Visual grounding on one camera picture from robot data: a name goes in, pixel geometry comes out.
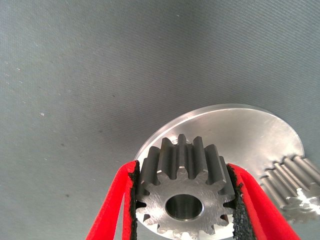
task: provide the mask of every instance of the center hole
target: center hole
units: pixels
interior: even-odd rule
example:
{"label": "center hole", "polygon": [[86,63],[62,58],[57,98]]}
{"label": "center hole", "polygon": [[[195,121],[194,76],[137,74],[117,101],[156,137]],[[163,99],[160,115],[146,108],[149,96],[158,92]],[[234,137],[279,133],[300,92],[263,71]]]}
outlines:
{"label": "center hole", "polygon": [[203,210],[198,198],[188,194],[171,197],[165,204],[166,212],[173,218],[187,221],[199,216]]}

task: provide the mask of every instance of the gray backdrop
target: gray backdrop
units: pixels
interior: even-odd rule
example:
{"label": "gray backdrop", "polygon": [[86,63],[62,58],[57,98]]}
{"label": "gray backdrop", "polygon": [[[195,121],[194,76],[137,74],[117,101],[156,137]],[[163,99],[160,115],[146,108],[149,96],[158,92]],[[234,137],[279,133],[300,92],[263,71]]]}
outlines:
{"label": "gray backdrop", "polygon": [[0,240],[84,239],[117,169],[208,105],[275,113],[320,164],[319,91],[317,0],[0,0]]}

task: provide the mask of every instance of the spur gear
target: spur gear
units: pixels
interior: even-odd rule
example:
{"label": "spur gear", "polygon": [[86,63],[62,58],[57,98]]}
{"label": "spur gear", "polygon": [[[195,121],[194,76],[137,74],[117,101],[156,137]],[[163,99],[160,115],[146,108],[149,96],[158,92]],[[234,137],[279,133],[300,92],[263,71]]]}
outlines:
{"label": "spur gear", "polygon": [[227,226],[233,213],[235,192],[224,158],[215,145],[204,148],[202,138],[187,143],[183,134],[177,144],[162,139],[161,149],[152,146],[144,160],[136,197],[143,223],[157,224],[157,232],[172,231],[173,239],[199,231],[215,234],[215,225]]}
{"label": "spur gear", "polygon": [[266,170],[262,188],[284,217],[293,223],[320,219],[320,171],[299,156],[275,162]]}

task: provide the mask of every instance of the silver metal disc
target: silver metal disc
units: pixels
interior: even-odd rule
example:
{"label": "silver metal disc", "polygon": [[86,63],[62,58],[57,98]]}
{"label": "silver metal disc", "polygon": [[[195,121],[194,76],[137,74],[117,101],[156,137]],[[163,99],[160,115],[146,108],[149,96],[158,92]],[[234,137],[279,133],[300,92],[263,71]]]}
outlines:
{"label": "silver metal disc", "polygon": [[[151,146],[160,148],[162,138],[175,142],[179,134],[184,134],[189,141],[201,136],[204,146],[215,144],[226,163],[246,169],[258,183],[274,161],[305,155],[298,134],[279,117],[255,106],[219,104],[193,110],[170,121],[144,143],[135,159],[142,165]],[[201,239],[232,237],[231,225]]]}

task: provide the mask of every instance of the red pad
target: red pad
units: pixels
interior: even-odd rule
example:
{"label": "red pad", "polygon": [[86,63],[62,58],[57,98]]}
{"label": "red pad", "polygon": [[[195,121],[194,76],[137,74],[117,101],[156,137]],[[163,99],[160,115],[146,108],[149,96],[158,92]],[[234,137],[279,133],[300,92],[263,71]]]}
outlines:
{"label": "red pad", "polygon": [[122,240],[130,240],[136,233],[132,228],[131,190],[135,179],[132,175],[139,167],[138,161],[131,161],[123,165],[116,173],[111,187],[105,197],[101,209],[86,237],[86,240],[113,240],[115,236],[119,210],[124,196]]}
{"label": "red pad", "polygon": [[237,165],[228,165],[236,175],[236,185],[241,186],[243,202],[257,240],[299,240],[254,177]]}

